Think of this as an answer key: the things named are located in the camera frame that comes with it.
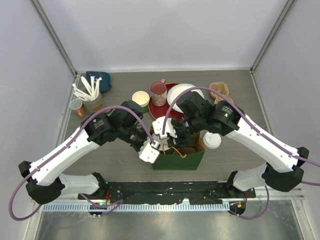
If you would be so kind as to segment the green brown paper bag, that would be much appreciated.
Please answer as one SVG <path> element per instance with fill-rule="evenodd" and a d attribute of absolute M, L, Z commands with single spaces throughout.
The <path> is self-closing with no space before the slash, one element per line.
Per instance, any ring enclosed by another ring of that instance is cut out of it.
<path fill-rule="evenodd" d="M 173 154 L 174 150 L 172 148 L 178 147 L 168 147 L 167 144 L 162 144 L 159 147 L 159 156 L 156 161 L 152 164 L 153 170 L 177 170 L 177 171 L 195 171 L 200 165 L 203 156 L 205 154 L 206 148 L 203 140 L 201 139 L 200 133 L 194 134 L 189 146 L 194 148 L 196 153 L 188 154 L 185 158 L 180 155 Z"/>

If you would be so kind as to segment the green paper cups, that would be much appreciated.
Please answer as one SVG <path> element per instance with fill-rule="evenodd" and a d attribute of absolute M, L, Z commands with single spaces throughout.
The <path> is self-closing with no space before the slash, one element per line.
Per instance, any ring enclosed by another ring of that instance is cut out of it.
<path fill-rule="evenodd" d="M 136 102 L 139 106 L 142 107 L 143 113 L 146 114 L 149 110 L 149 102 L 150 102 L 150 96 L 145 91 L 136 91 L 131 99 Z"/>

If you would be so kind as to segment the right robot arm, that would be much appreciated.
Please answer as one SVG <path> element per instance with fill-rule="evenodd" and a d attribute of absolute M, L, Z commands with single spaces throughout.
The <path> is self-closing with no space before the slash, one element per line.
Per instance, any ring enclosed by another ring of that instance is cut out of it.
<path fill-rule="evenodd" d="M 289 192 L 302 183 L 303 161 L 309 151 L 290 147 L 256 125 L 241 109 L 225 100 L 211 104 L 196 91 L 176 98 L 176 105 L 184 113 L 183 120 L 165 117 L 163 133 L 172 135 L 172 144 L 184 144 L 200 131 L 228 137 L 247 147 L 265 163 L 245 171 L 233 171 L 226 183 L 226 193 L 233 198 L 256 187 L 271 187 Z"/>

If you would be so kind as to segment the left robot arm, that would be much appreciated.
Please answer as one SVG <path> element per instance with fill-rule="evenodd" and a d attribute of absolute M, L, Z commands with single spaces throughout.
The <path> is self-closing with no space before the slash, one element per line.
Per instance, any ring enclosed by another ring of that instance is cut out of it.
<path fill-rule="evenodd" d="M 61 145 L 43 158 L 23 161 L 18 168 L 26 178 L 28 195 L 38 204 L 48 204 L 58 197 L 84 194 L 87 198 L 103 199 L 108 185 L 101 174 L 87 176 L 65 175 L 63 171 L 82 156 L 108 142 L 120 139 L 139 152 L 148 138 L 148 130 L 137 122 L 142 120 L 143 108 L 132 100 L 124 101 L 121 108 L 98 111 L 84 120 L 80 127 Z"/>

